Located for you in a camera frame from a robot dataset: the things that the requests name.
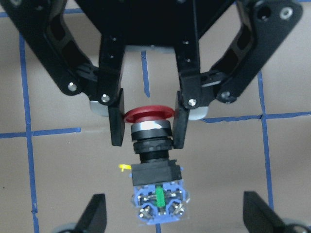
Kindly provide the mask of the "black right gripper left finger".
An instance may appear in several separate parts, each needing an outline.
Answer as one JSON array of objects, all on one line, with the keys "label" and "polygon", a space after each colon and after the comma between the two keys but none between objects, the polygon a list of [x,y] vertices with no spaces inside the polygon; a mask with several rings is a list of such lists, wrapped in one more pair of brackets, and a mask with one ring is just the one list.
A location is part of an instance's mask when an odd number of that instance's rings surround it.
[{"label": "black right gripper left finger", "polygon": [[105,194],[94,194],[78,220],[74,233],[104,233],[107,226]]}]

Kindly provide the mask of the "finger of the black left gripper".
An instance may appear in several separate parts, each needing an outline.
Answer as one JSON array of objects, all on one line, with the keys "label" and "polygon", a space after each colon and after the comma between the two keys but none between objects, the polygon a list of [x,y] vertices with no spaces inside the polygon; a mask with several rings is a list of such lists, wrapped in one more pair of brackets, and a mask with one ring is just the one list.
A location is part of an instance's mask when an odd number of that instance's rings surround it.
[{"label": "finger of the black left gripper", "polygon": [[173,120],[173,147],[184,147],[190,110],[202,102],[201,67],[198,45],[175,45],[180,90],[176,95]]},{"label": "finger of the black left gripper", "polygon": [[121,146],[124,136],[124,95],[121,88],[124,53],[125,45],[102,46],[99,67],[92,67],[92,74],[96,82],[94,99],[108,110],[111,144],[113,146]]}]

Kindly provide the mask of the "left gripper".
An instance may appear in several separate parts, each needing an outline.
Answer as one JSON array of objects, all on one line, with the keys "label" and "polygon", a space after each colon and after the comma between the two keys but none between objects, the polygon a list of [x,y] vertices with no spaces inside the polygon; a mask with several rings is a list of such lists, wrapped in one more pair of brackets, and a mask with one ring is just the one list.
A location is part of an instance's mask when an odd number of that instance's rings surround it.
[{"label": "left gripper", "polygon": [[[230,0],[80,0],[101,46],[198,45]],[[64,0],[3,0],[1,6],[66,95],[95,100],[94,66],[67,28]],[[201,73],[201,104],[234,102],[303,14],[295,0],[238,0],[241,28],[221,59]]]}]

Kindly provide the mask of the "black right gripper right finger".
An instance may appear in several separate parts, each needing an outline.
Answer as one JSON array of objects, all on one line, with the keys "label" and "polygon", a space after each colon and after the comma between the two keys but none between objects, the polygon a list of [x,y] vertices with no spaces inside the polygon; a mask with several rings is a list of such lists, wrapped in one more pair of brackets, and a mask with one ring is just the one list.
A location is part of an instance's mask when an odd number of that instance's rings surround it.
[{"label": "black right gripper right finger", "polygon": [[244,191],[243,222],[249,233],[283,233],[286,224],[255,191]]}]

